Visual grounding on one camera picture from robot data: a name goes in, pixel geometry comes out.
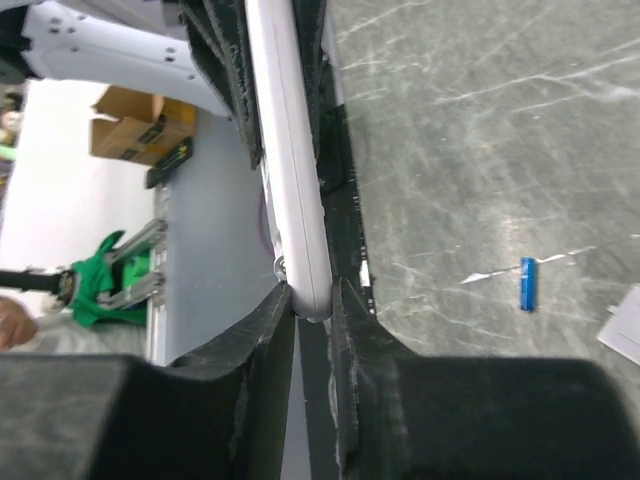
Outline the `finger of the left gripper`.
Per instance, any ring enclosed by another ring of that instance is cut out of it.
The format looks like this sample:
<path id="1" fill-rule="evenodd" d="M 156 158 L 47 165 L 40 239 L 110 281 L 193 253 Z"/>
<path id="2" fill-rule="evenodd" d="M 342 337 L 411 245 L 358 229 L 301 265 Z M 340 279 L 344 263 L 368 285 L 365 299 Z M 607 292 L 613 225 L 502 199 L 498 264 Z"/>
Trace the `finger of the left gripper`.
<path id="1" fill-rule="evenodd" d="M 186 0 L 179 7 L 196 67 L 230 111 L 256 168 L 263 143 L 245 4 Z"/>
<path id="2" fill-rule="evenodd" d="M 352 166 L 331 3 L 292 5 L 320 191 L 331 193 L 348 181 Z"/>

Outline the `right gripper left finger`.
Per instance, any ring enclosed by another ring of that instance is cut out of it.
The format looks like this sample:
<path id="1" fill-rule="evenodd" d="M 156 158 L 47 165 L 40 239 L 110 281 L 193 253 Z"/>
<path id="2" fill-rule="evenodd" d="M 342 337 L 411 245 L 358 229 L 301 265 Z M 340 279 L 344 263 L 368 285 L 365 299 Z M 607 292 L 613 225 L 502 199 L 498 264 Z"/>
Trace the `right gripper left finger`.
<path id="1" fill-rule="evenodd" d="M 159 367 L 114 355 L 1 359 L 5 479 L 276 479 L 294 352 L 292 292 Z"/>

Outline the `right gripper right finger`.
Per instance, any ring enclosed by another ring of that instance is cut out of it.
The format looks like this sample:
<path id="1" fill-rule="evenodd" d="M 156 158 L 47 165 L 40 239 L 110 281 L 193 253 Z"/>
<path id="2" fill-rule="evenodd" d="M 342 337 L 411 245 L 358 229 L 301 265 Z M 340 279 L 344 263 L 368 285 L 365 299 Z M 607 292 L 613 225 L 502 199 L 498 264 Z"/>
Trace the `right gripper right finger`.
<path id="1" fill-rule="evenodd" d="M 331 354 L 345 479 L 635 479 L 618 389 L 578 359 L 421 356 L 345 279 Z"/>

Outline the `white grey-faced remote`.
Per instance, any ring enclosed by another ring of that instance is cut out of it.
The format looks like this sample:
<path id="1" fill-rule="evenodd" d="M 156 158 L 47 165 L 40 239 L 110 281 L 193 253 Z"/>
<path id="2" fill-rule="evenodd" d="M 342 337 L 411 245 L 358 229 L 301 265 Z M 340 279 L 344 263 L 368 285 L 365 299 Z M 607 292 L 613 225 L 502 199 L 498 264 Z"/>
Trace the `white grey-faced remote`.
<path id="1" fill-rule="evenodd" d="M 332 274 L 289 1 L 247 1 L 248 36 L 275 223 L 295 313 L 331 315 Z"/>

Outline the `white battery cover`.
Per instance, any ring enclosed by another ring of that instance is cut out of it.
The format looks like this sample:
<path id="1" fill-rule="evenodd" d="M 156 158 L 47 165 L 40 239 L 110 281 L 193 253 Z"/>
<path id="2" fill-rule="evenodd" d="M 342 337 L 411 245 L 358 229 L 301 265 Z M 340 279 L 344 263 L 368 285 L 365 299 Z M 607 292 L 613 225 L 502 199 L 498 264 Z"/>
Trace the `white battery cover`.
<path id="1" fill-rule="evenodd" d="M 635 284 L 618 306 L 610 308 L 609 319 L 597 340 L 614 352 L 639 364 L 639 285 Z"/>

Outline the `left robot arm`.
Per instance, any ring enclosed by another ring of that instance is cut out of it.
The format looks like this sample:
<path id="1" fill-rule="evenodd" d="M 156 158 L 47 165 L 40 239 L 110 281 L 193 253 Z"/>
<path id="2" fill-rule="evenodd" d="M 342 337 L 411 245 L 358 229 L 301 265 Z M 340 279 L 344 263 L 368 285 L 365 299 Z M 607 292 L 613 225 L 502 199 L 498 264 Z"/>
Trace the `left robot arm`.
<path id="1" fill-rule="evenodd" d="M 82 80 L 228 117 L 279 195 L 327 195 L 347 179 L 345 112 L 322 46 L 322 1 L 180 1 L 176 39 L 59 1 L 1 5 L 1 78 Z"/>

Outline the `person's hand in background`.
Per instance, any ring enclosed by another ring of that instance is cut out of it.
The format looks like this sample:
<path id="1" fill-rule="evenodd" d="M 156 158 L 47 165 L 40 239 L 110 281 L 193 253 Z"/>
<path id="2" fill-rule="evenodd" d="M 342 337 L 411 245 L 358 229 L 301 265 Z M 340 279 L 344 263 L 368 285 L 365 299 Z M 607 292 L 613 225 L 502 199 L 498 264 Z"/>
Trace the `person's hand in background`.
<path id="1" fill-rule="evenodd" d="M 20 302 L 2 297 L 0 307 L 2 351 L 8 351 L 34 339 L 38 325 Z"/>

